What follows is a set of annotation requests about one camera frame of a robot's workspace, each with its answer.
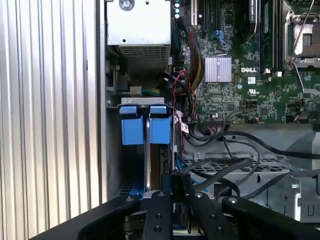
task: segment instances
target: metal bracket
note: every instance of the metal bracket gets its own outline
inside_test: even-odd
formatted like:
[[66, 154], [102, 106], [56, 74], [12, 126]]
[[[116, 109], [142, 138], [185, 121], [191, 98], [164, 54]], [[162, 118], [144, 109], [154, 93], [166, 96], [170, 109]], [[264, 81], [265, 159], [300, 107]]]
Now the metal bracket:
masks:
[[157, 105], [165, 104], [164, 97], [123, 97], [122, 105]]
[[171, 194], [155, 191], [148, 203], [142, 239], [172, 239], [172, 199]]
[[150, 119], [145, 121], [145, 141], [144, 141], [144, 179], [145, 190], [151, 190], [151, 145], [150, 145]]

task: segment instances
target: white sticker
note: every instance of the white sticker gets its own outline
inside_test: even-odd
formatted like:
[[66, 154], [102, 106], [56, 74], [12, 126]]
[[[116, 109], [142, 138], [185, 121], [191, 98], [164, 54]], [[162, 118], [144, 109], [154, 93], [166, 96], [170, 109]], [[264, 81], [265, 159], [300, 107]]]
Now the white sticker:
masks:
[[188, 127], [188, 125], [182, 122], [182, 123], [181, 123], [181, 131], [188, 134], [188, 133], [189, 133], [189, 127]]
[[175, 112], [178, 115], [179, 122], [181, 123], [182, 122], [182, 117], [184, 116], [184, 114], [179, 110], [176, 110]]
[[255, 76], [249, 76], [248, 77], [248, 84], [256, 84], [256, 77]]

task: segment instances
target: heatsink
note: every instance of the heatsink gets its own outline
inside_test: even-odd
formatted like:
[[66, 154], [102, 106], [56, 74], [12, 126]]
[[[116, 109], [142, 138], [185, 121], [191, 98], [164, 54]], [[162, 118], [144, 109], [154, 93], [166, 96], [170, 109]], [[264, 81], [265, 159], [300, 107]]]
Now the heatsink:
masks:
[[205, 58], [205, 83], [230, 83], [231, 81], [231, 57], [210, 56]]

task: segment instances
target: ribbed metal panel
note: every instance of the ribbed metal panel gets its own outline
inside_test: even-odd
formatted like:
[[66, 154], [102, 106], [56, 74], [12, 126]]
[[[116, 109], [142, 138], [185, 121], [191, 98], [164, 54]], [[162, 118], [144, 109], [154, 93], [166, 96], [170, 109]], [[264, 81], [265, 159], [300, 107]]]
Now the ribbed metal panel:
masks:
[[229, 83], [231, 81], [231, 57], [209, 56], [205, 58], [205, 83]]
[[0, 0], [0, 240], [99, 204], [93, 0]]
[[170, 45], [119, 46], [136, 73], [163, 72], [168, 67]]

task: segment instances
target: capacitor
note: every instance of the capacitor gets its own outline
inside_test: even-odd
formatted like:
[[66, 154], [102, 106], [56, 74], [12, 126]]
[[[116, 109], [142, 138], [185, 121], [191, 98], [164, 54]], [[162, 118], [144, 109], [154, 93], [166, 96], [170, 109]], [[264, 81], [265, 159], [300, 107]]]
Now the capacitor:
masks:
[[241, 84], [241, 83], [238, 83], [238, 84], [236, 85], [236, 88], [239, 89], [239, 90], [241, 90], [241, 89], [242, 89], [242, 84]]

